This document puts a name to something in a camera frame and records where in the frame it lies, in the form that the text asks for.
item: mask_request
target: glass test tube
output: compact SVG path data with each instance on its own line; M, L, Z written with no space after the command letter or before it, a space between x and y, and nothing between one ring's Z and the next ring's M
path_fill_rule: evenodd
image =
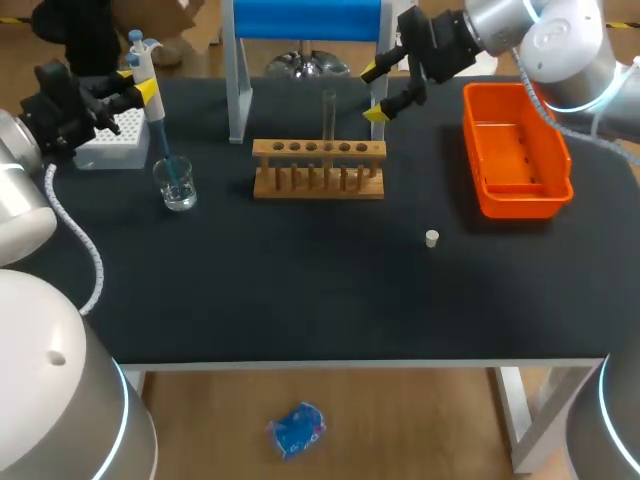
M324 90L322 92L322 140L324 148L331 150L336 130L336 92L335 90ZM332 168L333 160L326 157L323 160L324 168Z

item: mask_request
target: small white cap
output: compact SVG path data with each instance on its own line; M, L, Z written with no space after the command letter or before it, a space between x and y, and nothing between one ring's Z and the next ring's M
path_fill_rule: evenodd
M440 238L440 234L437 230L429 230L427 232L427 247L433 248L438 243L438 238Z

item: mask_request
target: orange plastic tray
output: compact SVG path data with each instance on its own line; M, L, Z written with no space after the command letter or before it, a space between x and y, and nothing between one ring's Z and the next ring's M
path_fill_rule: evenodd
M571 201L567 146L521 83L471 83L464 108L473 182L487 217L551 218Z

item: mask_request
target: blue plastic bag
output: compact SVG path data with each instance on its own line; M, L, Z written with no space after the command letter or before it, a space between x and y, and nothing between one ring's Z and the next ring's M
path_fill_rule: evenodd
M267 430L282 458L288 460L317 442L326 428L320 410L303 402L282 420L269 423Z

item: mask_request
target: table top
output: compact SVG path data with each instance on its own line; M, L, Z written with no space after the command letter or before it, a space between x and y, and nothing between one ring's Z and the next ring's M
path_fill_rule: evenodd
M637 332L638 187L620 158L568 140L573 202L550 222L478 208L461 126L463 85L387 128L383 201L252 198L253 138L319 138L322 90L337 139L366 139L358 80L254 80L245 144L227 143L221 80L161 89L198 205L172 214L150 167L59 170L56 191L100 249L105 290L88 321L121 363L602 357ZM397 92L406 80L391 80ZM425 232L435 229L435 249ZM91 261L60 225L14 268L83 304Z

